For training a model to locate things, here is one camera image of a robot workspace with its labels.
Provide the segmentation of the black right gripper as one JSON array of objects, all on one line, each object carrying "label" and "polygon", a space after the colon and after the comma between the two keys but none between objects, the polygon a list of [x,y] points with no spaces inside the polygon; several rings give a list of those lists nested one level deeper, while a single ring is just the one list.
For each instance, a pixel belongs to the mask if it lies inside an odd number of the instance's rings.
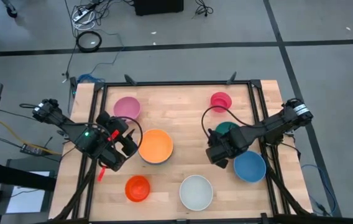
[{"label": "black right gripper", "polygon": [[208,129],[208,148],[206,155],[212,164],[225,169],[228,159],[245,153],[245,140],[241,128],[232,128],[228,132],[221,134],[215,130]]}]

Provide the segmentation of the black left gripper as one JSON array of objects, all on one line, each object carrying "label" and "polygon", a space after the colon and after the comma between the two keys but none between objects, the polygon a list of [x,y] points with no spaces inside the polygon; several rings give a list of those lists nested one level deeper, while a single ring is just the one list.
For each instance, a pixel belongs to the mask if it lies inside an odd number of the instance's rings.
[{"label": "black left gripper", "polygon": [[[123,119],[109,115],[106,111],[100,112],[96,118],[96,123],[103,130],[101,137],[103,143],[102,150],[98,159],[101,167],[118,171],[126,157],[115,149],[115,143],[122,138],[126,132],[126,122]],[[135,129],[131,130],[126,137],[122,139],[122,151],[127,156],[132,156],[137,151],[137,144],[133,141],[132,135]]]}]

